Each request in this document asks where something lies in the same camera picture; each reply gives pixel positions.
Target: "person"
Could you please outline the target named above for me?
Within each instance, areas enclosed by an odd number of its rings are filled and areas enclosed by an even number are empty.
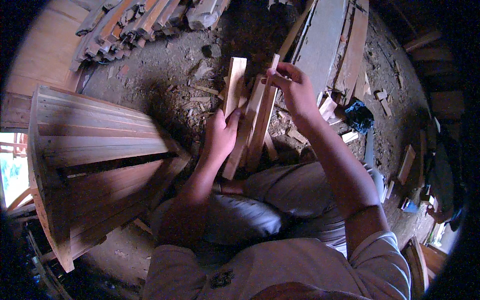
[[[305,73],[279,63],[267,75],[317,161],[267,169],[212,193],[240,118],[238,109],[227,121],[218,110],[195,171],[152,225],[159,246],[144,299],[410,299],[410,271],[368,168],[320,115]],[[243,249],[216,270],[202,268],[192,251],[205,240],[272,235],[283,239]]]

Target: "left hand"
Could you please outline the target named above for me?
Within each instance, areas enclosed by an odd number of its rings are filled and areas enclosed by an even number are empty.
[[[241,110],[237,108],[230,115],[228,125],[222,109],[210,117],[206,127],[205,148],[202,156],[206,160],[222,164],[232,152],[237,139],[237,128]]]

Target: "right hand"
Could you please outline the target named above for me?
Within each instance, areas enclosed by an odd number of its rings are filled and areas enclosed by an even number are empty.
[[[307,74],[291,63],[279,62],[277,71],[267,70],[268,78],[284,94],[285,104],[297,127],[304,122],[321,119],[312,83]]]

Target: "concrete floor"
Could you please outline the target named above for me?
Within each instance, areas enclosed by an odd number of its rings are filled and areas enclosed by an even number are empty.
[[[191,96],[210,95],[185,86],[165,93],[166,88],[170,84],[186,82],[190,69],[200,59],[206,59],[208,65],[214,69],[205,75],[205,79],[195,84],[221,90],[224,86],[222,78],[228,72],[230,56],[243,56],[252,61],[253,66],[249,67],[247,72],[253,77],[255,72],[263,68],[263,63],[268,61],[267,57],[281,45],[281,38],[265,39],[263,36],[271,35],[260,35],[258,31],[250,30],[262,27],[262,22],[268,22],[268,18],[271,17],[268,13],[261,12],[265,17],[256,21],[257,23],[242,23],[238,22],[240,18],[238,15],[245,15],[245,7],[239,4],[235,9],[237,16],[233,16],[233,10],[230,9],[222,16],[219,29],[215,31],[184,32],[168,40],[160,39],[147,43],[142,51],[133,51],[129,58],[114,61],[109,65],[100,65],[86,85],[84,94],[149,113],[189,150],[193,141],[201,140],[207,115],[200,107],[195,106],[189,117],[189,111],[183,110],[181,106]],[[242,32],[245,32],[246,28],[256,37],[245,36]],[[258,43],[259,36],[267,42]],[[405,146],[412,144],[416,152],[420,152],[418,132],[428,114],[427,102],[412,64],[402,48],[394,49],[387,38],[393,37],[371,10],[364,60],[372,92],[385,88],[392,94],[390,108],[393,116],[386,117],[380,102],[373,95],[365,95],[364,102],[375,116],[374,161],[385,176],[385,182],[389,183],[396,178],[401,167]],[[213,42],[221,45],[223,57],[207,59],[203,56],[201,48]],[[404,88],[399,87],[388,60],[398,62],[405,78]],[[127,77],[117,79],[115,74],[124,64],[130,67]],[[115,72],[114,76],[108,79],[110,68]],[[212,97],[211,103],[204,105],[206,112],[213,111],[218,103],[219,100]],[[274,129],[289,125],[288,120],[278,120],[276,114],[272,123],[275,123]],[[344,125],[338,125],[335,129],[339,133],[347,130]],[[274,138],[275,144],[284,142],[297,149],[303,146],[285,136]],[[349,143],[349,147],[357,158],[363,159],[364,137]],[[420,207],[416,214],[404,213],[398,209],[404,196],[410,193],[418,178],[418,169],[415,169],[415,166],[418,166],[417,160],[411,171],[411,182],[403,187],[396,183],[392,196],[384,203],[388,222],[397,235],[400,248],[403,248],[413,235],[422,242],[433,226],[433,219],[425,216],[425,206]],[[104,243],[94,247],[81,259],[100,267],[109,276],[128,285],[141,285],[142,280],[146,278],[150,262],[148,257],[152,250],[152,241],[148,235],[135,225],[129,225],[125,229],[118,228],[109,233]]]

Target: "hand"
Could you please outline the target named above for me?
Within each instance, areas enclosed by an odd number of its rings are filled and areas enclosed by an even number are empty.
[[[268,69],[267,75],[273,84],[283,91],[285,104],[297,126],[305,121],[321,118],[312,83],[307,74],[291,63],[279,62],[277,71]]]
[[[232,152],[237,139],[237,128],[241,110],[237,108],[230,115],[228,125],[222,109],[210,117],[206,127],[205,149],[202,153],[205,160],[220,165]]]

